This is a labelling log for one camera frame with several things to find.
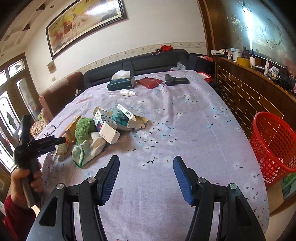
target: red plastic basket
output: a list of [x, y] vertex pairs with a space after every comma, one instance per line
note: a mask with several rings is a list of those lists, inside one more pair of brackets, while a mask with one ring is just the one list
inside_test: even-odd
[[253, 119], [250, 144], [269, 187], [296, 172], [296, 134], [281, 118], [259, 112]]

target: framed painting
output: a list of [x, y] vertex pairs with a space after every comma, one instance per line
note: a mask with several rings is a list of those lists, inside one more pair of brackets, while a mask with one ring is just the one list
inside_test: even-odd
[[126, 18], [122, 0], [77, 0], [47, 27], [52, 59], [85, 36]]

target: metal screw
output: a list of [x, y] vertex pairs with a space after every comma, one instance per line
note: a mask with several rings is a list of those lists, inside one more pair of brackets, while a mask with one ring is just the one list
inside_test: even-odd
[[64, 186], [65, 186], [64, 184], [60, 183], [60, 184], [57, 185], [57, 189], [58, 189], [58, 190], [63, 189]]
[[203, 177], [200, 177], [197, 181], [201, 184], [206, 182], [206, 180]]
[[89, 178], [87, 179], [87, 181], [88, 181], [89, 183], [93, 183], [93, 182], [96, 181], [96, 178], [95, 178], [95, 177], [89, 177]]
[[229, 185], [229, 187], [231, 188], [231, 189], [237, 189], [237, 185], [236, 184], [234, 184], [234, 183], [231, 183], [230, 185]]

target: black leather sofa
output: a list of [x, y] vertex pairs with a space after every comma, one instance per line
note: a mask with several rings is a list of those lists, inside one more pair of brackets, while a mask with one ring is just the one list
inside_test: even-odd
[[128, 70], [131, 76], [170, 71], [177, 66], [177, 62], [187, 65], [189, 54], [184, 49], [173, 49], [161, 52], [158, 55], [142, 54], [131, 58], [116, 61], [111, 64], [87, 71], [83, 75], [84, 88], [107, 83], [119, 70]]

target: basket rim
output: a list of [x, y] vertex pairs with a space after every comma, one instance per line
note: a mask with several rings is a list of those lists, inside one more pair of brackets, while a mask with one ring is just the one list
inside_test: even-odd
[[296, 134], [295, 132], [293, 131], [293, 129], [288, 125], [287, 122], [285, 122], [283, 119], [279, 118], [278, 116], [270, 113], [270, 112], [265, 112], [265, 111], [261, 111], [261, 112], [258, 112], [254, 118], [253, 118], [253, 130], [254, 130], [254, 133], [257, 137], [257, 139], [259, 140], [261, 146], [263, 147], [263, 149], [270, 155], [270, 157], [272, 158], [272, 160], [277, 164], [279, 165], [282, 169], [284, 169], [285, 171], [287, 172], [296, 172], [296, 167], [295, 168], [290, 168], [288, 166], [286, 166], [285, 164], [283, 164], [279, 159], [277, 159], [274, 154], [271, 152], [271, 150], [266, 146], [266, 142], [263, 140], [263, 138], [261, 137], [261, 134], [259, 133], [259, 130], [258, 130], [258, 127], [257, 127], [257, 118], [260, 117], [260, 116], [270, 116], [270, 117], [273, 117], [274, 119], [277, 119], [282, 125], [284, 125], [288, 131], [290, 132], [290, 134], [292, 136], [294, 136], [294, 138], [296, 139]]

